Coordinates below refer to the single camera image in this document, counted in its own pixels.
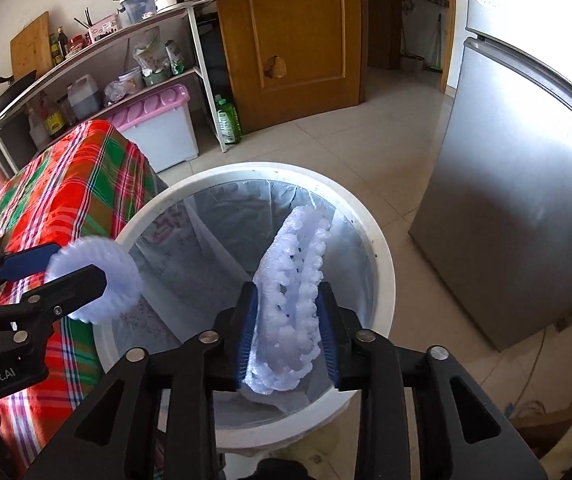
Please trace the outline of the white round trash bin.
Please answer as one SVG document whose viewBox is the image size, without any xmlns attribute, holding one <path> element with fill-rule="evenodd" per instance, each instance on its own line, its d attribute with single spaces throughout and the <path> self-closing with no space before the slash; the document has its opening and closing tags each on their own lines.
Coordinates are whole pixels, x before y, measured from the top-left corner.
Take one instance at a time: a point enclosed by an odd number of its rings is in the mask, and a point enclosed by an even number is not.
<svg viewBox="0 0 572 480">
<path fill-rule="evenodd" d="M 94 328 L 100 364 L 216 332 L 233 383 L 213 397 L 223 452 L 282 448 L 348 406 L 322 347 L 324 286 L 364 327 L 392 325 L 396 279 L 382 230 L 356 196 L 306 168 L 242 162 L 195 174 L 146 204 L 118 241 L 143 292 Z"/>
</svg>

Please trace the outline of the red green plaid tablecloth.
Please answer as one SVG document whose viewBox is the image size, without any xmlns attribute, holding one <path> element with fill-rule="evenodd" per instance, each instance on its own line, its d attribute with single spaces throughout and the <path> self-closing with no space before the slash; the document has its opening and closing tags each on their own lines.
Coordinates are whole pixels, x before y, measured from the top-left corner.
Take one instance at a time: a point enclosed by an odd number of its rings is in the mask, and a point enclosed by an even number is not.
<svg viewBox="0 0 572 480">
<path fill-rule="evenodd" d="M 9 252 L 82 236 L 115 238 L 165 185 L 140 149 L 109 122 L 77 126 L 0 192 Z M 32 460 L 103 376 L 91 326 L 64 318 L 47 341 L 48 376 L 0 400 L 0 437 L 22 478 Z"/>
</svg>

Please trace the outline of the translucent bin liner bag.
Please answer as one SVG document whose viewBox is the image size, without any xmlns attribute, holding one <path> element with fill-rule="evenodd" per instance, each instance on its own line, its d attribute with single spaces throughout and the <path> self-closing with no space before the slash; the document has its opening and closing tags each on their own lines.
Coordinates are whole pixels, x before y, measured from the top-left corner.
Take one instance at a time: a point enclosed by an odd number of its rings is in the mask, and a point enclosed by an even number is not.
<svg viewBox="0 0 572 480">
<path fill-rule="evenodd" d="M 147 223 L 129 250 L 144 287 L 140 301 L 111 323 L 118 353 L 179 347 L 233 307 L 288 214 L 322 207 L 330 239 L 322 273 L 341 307 L 373 321 L 376 271 L 358 229 L 310 188 L 266 179 L 226 180 L 176 200 Z"/>
</svg>

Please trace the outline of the dark sauce bottle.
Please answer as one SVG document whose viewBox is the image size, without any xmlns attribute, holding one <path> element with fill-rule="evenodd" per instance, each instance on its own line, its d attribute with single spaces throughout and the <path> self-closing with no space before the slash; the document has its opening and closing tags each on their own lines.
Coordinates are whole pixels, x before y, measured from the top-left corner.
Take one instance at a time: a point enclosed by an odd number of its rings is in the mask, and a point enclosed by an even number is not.
<svg viewBox="0 0 572 480">
<path fill-rule="evenodd" d="M 59 26 L 57 29 L 57 42 L 60 52 L 62 52 L 62 57 L 65 58 L 68 55 L 68 37 L 66 36 L 62 26 Z"/>
</svg>

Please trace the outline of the pink utensil holder box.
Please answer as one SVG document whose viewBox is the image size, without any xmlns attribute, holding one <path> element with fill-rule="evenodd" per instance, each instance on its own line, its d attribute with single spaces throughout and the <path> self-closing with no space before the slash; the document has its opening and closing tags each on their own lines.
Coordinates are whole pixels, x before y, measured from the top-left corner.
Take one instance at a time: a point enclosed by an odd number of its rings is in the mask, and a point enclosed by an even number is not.
<svg viewBox="0 0 572 480">
<path fill-rule="evenodd" d="M 118 32 L 120 28 L 121 26 L 118 14 L 113 13 L 91 25 L 88 29 L 88 36 L 90 37 L 92 44 L 94 44 L 94 42 L 101 40 L 114 32 Z"/>
</svg>

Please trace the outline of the clear oil jug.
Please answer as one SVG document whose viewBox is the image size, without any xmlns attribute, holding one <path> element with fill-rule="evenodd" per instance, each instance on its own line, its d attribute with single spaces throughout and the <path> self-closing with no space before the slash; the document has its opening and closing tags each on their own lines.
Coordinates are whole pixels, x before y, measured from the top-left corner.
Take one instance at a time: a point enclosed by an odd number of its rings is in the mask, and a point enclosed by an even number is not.
<svg viewBox="0 0 572 480">
<path fill-rule="evenodd" d="M 100 88 L 91 75 L 84 75 L 67 88 L 67 99 L 77 120 L 85 120 L 103 107 Z"/>
</svg>

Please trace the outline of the wooden cutting board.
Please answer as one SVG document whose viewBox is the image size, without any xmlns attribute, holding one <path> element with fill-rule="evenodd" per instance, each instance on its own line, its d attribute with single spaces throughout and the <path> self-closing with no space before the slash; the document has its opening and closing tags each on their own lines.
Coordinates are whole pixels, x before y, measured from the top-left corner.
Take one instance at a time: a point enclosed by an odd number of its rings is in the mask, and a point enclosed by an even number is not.
<svg viewBox="0 0 572 480">
<path fill-rule="evenodd" d="M 10 40 L 10 60 L 16 80 L 36 71 L 42 77 L 53 67 L 48 12 L 42 13 Z"/>
</svg>

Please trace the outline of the yellow label oil bottle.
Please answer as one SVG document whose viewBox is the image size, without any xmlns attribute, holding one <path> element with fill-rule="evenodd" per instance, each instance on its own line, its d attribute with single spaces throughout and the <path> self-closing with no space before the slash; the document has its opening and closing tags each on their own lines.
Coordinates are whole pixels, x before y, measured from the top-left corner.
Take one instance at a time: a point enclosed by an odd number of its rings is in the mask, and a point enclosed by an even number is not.
<svg viewBox="0 0 572 480">
<path fill-rule="evenodd" d="M 44 125 L 50 136 L 60 136 L 67 129 L 67 123 L 64 115 L 60 111 L 56 103 L 44 92 L 40 92 L 39 96 L 40 114 Z"/>
</svg>

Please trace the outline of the brown wooden door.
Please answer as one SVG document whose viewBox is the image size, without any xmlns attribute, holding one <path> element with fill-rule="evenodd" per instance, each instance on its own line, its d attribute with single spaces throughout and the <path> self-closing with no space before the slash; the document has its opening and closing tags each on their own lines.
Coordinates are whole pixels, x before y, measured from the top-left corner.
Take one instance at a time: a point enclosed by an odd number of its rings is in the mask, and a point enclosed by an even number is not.
<svg viewBox="0 0 572 480">
<path fill-rule="evenodd" d="M 216 8 L 244 131 L 359 104 L 363 0 L 218 0 Z"/>
</svg>

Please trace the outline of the clear lidded container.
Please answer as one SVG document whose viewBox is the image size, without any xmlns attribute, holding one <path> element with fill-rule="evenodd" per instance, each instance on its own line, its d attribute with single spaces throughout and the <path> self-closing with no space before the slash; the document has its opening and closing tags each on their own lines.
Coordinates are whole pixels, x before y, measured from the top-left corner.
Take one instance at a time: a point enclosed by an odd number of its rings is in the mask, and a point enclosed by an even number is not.
<svg viewBox="0 0 572 480">
<path fill-rule="evenodd" d="M 141 23 L 157 12 L 155 0 L 117 0 L 118 15 L 123 27 Z"/>
</svg>

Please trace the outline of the silver refrigerator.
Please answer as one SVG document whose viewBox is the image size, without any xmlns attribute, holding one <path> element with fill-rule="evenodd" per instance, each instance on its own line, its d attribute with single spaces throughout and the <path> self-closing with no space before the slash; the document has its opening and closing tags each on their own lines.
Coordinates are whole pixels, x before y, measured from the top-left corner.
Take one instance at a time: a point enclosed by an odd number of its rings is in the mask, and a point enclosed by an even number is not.
<svg viewBox="0 0 572 480">
<path fill-rule="evenodd" d="M 467 0 L 466 30 L 410 234 L 504 350 L 572 309 L 572 0 Z"/>
</svg>

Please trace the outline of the green plastic bottle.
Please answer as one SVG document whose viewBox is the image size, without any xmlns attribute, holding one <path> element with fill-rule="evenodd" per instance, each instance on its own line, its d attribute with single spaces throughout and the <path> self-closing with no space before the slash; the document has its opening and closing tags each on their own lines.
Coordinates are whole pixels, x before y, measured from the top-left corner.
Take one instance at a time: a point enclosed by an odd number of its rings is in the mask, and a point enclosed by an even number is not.
<svg viewBox="0 0 572 480">
<path fill-rule="evenodd" d="M 217 94 L 216 112 L 225 144 L 239 144 L 242 140 L 242 127 L 240 126 L 237 110 L 232 102 Z"/>
</svg>

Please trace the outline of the black frying pan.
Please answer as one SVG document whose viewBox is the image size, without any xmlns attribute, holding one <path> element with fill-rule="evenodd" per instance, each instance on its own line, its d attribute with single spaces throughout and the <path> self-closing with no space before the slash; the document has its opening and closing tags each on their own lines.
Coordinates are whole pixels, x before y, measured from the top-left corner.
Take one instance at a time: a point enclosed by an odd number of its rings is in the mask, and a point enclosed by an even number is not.
<svg viewBox="0 0 572 480">
<path fill-rule="evenodd" d="M 26 91 L 32 84 L 36 82 L 37 70 L 32 70 L 20 77 L 18 80 L 14 76 L 0 77 L 0 86 L 4 91 L 0 94 L 0 111 L 20 96 L 22 92 Z"/>
</svg>

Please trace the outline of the white foam fruit net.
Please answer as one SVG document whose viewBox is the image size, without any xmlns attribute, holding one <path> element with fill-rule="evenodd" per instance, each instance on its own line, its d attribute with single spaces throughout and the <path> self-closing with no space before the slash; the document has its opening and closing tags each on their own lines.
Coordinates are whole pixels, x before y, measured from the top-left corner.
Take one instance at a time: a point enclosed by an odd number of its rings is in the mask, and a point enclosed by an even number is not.
<svg viewBox="0 0 572 480">
<path fill-rule="evenodd" d="M 45 270 L 45 283 L 78 274 L 80 307 L 75 321 L 98 325 L 129 312 L 141 299 L 143 279 L 133 257 L 115 240 L 86 236 L 59 249 Z"/>
</svg>

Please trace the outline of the pink lid storage box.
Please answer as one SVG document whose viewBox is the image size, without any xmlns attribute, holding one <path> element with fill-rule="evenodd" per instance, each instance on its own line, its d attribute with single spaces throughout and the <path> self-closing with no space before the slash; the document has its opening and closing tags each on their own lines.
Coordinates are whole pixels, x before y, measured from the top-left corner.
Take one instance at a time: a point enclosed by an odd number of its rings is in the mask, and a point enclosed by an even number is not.
<svg viewBox="0 0 572 480">
<path fill-rule="evenodd" d="M 146 156 L 152 170 L 164 171 L 195 159 L 198 145 L 184 84 L 149 93 L 106 117 Z"/>
</svg>

